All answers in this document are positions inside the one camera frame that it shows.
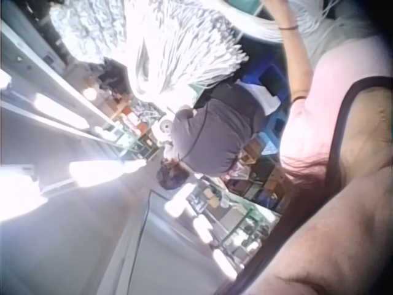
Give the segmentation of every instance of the black wristband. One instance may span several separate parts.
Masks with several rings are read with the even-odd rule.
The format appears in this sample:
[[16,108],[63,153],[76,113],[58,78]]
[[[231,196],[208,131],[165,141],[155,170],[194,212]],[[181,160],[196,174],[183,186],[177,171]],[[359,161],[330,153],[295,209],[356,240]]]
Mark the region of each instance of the black wristband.
[[290,26],[289,28],[278,28],[280,31],[294,31],[297,30],[299,28],[298,25],[295,26]]
[[296,97],[296,98],[294,98],[294,99],[292,100],[292,102],[290,103],[290,105],[292,106],[296,101],[298,101],[298,100],[305,100],[305,99],[306,99],[305,96],[298,96],[298,97]]

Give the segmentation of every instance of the hand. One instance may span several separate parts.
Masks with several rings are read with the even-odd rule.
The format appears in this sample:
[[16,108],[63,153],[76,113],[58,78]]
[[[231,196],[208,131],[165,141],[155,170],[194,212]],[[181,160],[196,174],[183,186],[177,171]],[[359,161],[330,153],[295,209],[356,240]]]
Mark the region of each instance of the hand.
[[297,25],[296,16],[289,7],[288,0],[260,0],[280,28]]

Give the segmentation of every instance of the pink top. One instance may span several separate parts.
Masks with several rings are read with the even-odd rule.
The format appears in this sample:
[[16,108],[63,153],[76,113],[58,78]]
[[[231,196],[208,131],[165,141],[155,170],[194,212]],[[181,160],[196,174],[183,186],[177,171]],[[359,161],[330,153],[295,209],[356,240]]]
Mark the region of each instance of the pink top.
[[389,51],[378,36],[345,43],[321,58],[308,98],[290,110],[280,147],[284,168],[328,159],[346,93],[355,82],[373,76],[392,76]]

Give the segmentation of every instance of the black cable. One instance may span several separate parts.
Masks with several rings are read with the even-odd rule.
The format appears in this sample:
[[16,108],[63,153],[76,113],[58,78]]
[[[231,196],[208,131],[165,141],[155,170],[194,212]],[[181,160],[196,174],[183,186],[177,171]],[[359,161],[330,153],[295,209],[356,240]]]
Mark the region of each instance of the black cable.
[[197,134],[197,136],[196,136],[196,138],[195,138],[195,141],[194,141],[193,144],[191,145],[190,150],[189,150],[183,157],[179,158],[179,162],[183,161],[186,157],[188,157],[188,156],[190,155],[190,153],[192,152],[192,150],[194,149],[195,145],[197,144],[198,139],[199,139],[199,137],[201,136],[202,130],[203,130],[204,125],[205,125],[205,123],[206,123],[206,119],[208,118],[208,111],[209,111],[208,105],[209,105],[209,103],[206,103],[206,112],[205,112],[205,114],[204,114],[202,126],[201,126],[201,128],[200,128],[200,130],[199,130],[199,132],[198,132],[198,134]]
[[146,227],[146,224],[147,224],[147,218],[149,217],[149,213],[150,213],[150,201],[151,201],[151,199],[152,199],[152,194],[156,194],[157,197],[160,197],[160,198],[162,198],[162,199],[164,199],[164,200],[169,201],[169,199],[166,198],[164,195],[161,195],[161,194],[159,194],[158,192],[156,192],[156,191],[154,191],[154,190],[152,190],[152,189],[150,190],[149,196],[148,196],[148,198],[147,198],[147,208],[146,208],[145,217],[144,217],[144,220],[143,220],[143,223],[142,223],[142,226],[141,226],[141,230],[140,230],[140,232],[139,232],[138,241],[136,242],[135,256],[134,256],[133,266],[132,266],[132,268],[131,268],[130,279],[128,280],[127,294],[130,293],[130,286],[131,286],[131,281],[132,281],[133,274],[134,274],[134,269],[135,269],[135,265],[136,265],[136,260],[137,260],[137,258],[138,258],[139,248],[140,248],[141,243],[142,243],[143,233],[144,233],[144,231],[145,231],[145,227]]

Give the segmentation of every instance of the light fixture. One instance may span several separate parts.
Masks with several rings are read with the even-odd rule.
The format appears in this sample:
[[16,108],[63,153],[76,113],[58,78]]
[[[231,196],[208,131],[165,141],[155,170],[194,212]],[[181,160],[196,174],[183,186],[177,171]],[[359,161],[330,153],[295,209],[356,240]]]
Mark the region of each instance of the light fixture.
[[248,247],[247,247],[247,251],[250,252],[252,250],[256,250],[259,247],[259,243],[258,242],[252,242]]
[[238,276],[238,273],[236,270],[233,268],[233,266],[230,264],[228,259],[225,257],[223,252],[219,249],[214,250],[213,252],[213,258],[223,271],[223,273],[230,278],[231,280],[235,280],[236,277]]
[[58,119],[64,123],[67,123],[78,129],[86,129],[89,128],[89,124],[87,121],[81,116],[71,112],[69,109],[64,106],[56,103],[50,98],[42,95],[40,93],[36,94],[36,100],[34,101],[34,106],[44,114]]
[[174,200],[185,200],[194,190],[197,185],[194,183],[186,183],[179,191],[174,195]]
[[197,213],[195,212],[195,210],[192,208],[191,204],[187,202],[186,206],[185,206],[185,210],[187,212],[187,214],[191,217],[196,217]]
[[11,82],[11,76],[0,69],[0,89],[7,88]]
[[207,229],[209,229],[209,230],[213,230],[212,224],[210,223],[210,221],[208,221],[208,219],[206,218],[205,215],[202,215],[202,214],[199,215],[199,216],[198,216],[198,219],[201,220],[201,222],[203,223],[203,225],[205,226],[205,228],[207,228]]
[[46,202],[31,176],[0,168],[0,222],[31,212]]
[[196,184],[187,183],[174,195],[173,199],[165,204],[165,211],[169,213],[173,218],[178,218],[185,208],[188,202],[187,197],[192,193]]
[[244,231],[239,230],[238,235],[233,238],[233,244],[235,246],[240,246],[242,242],[245,241],[247,238],[248,235]]
[[165,211],[173,218],[178,218],[187,206],[186,200],[170,200],[165,203]]
[[82,187],[106,183],[132,173],[146,165],[146,160],[126,161],[124,164],[112,160],[81,161],[69,164],[69,172]]
[[94,88],[86,88],[83,93],[84,97],[87,100],[93,101],[97,98],[97,90],[95,90]]
[[277,219],[276,215],[274,215],[269,209],[266,209],[265,207],[256,206],[258,211],[269,221],[270,223],[275,222]]
[[116,141],[117,140],[116,134],[109,132],[107,130],[104,130],[99,126],[94,127],[94,131],[97,132],[99,135],[101,135],[102,138],[104,138],[105,140],[108,140],[108,141]]
[[203,243],[211,243],[213,241],[213,236],[211,235],[209,229],[206,227],[206,224],[203,222],[203,220],[199,217],[195,218],[192,222],[192,225],[194,226],[195,231],[201,238]]

